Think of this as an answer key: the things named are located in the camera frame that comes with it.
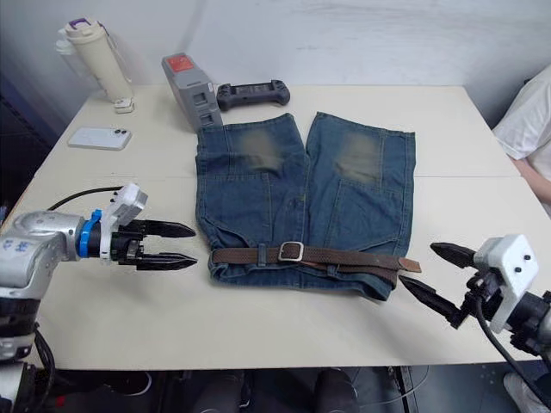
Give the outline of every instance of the white shirt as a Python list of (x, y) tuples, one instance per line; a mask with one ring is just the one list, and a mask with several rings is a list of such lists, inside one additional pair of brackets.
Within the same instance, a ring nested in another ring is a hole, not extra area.
[[(493, 133), (510, 157), (527, 158), (551, 181), (551, 65), (518, 92)], [(543, 207), (551, 217), (551, 205)]]

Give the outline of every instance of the jeans pocket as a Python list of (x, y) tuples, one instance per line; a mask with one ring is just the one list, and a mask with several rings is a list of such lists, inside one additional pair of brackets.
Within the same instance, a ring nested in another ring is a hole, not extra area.
[(213, 248), (271, 240), (269, 174), (207, 176), (202, 186), (198, 219)]
[(325, 246), (392, 254), (401, 232), (402, 210), (402, 193), (341, 179)]

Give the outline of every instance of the belt loop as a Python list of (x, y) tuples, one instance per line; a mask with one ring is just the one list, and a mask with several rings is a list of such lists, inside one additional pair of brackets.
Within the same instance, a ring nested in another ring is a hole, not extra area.
[(337, 269), (337, 265), (329, 264), (327, 266), (327, 275), (334, 278), (337, 275)]
[(268, 258), (268, 250), (265, 243), (260, 243), (258, 245), (258, 267), (266, 267), (266, 260)]

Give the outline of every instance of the faded knee patch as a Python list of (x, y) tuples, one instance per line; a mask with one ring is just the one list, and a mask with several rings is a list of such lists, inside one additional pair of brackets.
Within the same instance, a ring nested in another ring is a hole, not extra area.
[(279, 148), (271, 136), (262, 130), (245, 134), (240, 140), (239, 151), (253, 170), (277, 171), (282, 165)]
[(352, 181), (379, 183), (381, 181), (384, 138), (361, 133), (344, 136), (344, 147), (337, 156), (337, 173)]

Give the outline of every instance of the denim shorts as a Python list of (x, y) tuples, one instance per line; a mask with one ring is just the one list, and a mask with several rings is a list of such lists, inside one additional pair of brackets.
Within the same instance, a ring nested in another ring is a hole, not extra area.
[[(212, 250), (278, 247), (287, 241), (405, 256), (412, 230), (415, 134), (318, 113), (306, 148), (291, 114), (211, 126), (198, 133), (199, 226)], [(296, 262), (209, 260), (218, 282), (236, 286), (353, 290), (385, 300), (393, 285)]]

